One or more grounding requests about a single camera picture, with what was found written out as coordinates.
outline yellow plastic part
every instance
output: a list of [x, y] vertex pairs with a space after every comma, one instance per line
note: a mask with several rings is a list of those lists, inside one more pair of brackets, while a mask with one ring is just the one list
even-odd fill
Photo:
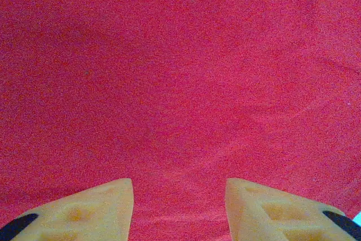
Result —
[[126, 241], [132, 212], [131, 180], [118, 179], [26, 211], [39, 217], [12, 241]]
[[355, 241], [322, 213], [345, 215], [330, 205], [238, 178], [225, 201], [233, 241]]

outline red cloth surface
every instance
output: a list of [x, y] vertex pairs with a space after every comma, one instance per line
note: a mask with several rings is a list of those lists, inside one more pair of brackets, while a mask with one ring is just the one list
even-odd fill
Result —
[[0, 224], [129, 177], [129, 240], [230, 240], [227, 177], [361, 210], [361, 0], [0, 0]]

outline black rubber pad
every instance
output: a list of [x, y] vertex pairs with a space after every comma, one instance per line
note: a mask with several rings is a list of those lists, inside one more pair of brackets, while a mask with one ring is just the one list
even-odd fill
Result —
[[331, 211], [323, 211], [323, 213], [357, 241], [361, 241], [361, 227], [351, 219]]
[[27, 214], [26, 216], [16, 218], [9, 222], [0, 229], [0, 240], [10, 241], [29, 226], [38, 216], [38, 214]]

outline red fabric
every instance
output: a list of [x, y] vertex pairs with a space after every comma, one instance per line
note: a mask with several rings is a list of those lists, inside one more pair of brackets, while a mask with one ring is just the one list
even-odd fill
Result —
[[129, 240], [230, 240], [227, 177], [361, 210], [361, 0], [1, 0], [0, 224], [130, 177]]

